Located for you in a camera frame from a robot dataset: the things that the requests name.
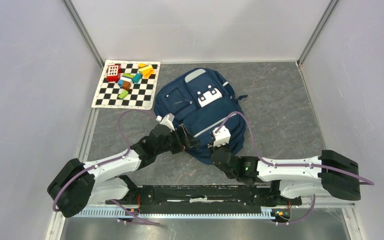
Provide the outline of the navy blue student backpack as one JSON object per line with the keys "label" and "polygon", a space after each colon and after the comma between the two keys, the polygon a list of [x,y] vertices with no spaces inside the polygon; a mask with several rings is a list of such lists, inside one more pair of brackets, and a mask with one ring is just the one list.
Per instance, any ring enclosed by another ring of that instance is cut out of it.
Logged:
{"label": "navy blue student backpack", "polygon": [[173,125],[182,126],[198,140],[186,152],[203,164],[211,164],[212,131],[223,124],[230,132],[229,149],[238,154],[243,148],[247,124],[235,112],[242,112],[229,82],[216,70],[195,68],[164,85],[155,96],[154,113],[173,114]]}

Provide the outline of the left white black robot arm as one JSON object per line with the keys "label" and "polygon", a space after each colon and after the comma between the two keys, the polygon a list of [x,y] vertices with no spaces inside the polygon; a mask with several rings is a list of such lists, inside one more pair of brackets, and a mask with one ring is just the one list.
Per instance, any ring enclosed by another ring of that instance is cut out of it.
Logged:
{"label": "left white black robot arm", "polygon": [[123,174],[149,166],[160,154],[174,155],[199,143],[182,126],[172,130],[157,124],[147,136],[120,153],[90,162],[70,159],[47,187],[52,209],[70,218],[98,202],[122,200],[131,204],[137,198],[137,190]]}

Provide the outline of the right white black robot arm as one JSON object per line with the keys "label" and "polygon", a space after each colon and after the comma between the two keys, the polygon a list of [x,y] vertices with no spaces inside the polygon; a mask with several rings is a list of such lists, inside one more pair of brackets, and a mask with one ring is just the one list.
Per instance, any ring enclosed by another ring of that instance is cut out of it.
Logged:
{"label": "right white black robot arm", "polygon": [[320,156],[309,158],[260,160],[238,157],[220,147],[211,152],[210,159],[229,179],[247,185],[270,182],[268,196],[275,204],[306,195],[361,200],[358,163],[333,150],[322,150]]}

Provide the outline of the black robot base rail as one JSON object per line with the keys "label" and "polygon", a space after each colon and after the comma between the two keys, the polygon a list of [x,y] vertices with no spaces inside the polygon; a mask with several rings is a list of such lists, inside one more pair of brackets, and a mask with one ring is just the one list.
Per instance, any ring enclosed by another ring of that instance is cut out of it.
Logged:
{"label": "black robot base rail", "polygon": [[267,185],[142,185],[118,200],[142,214],[257,214],[261,208],[300,206]]}

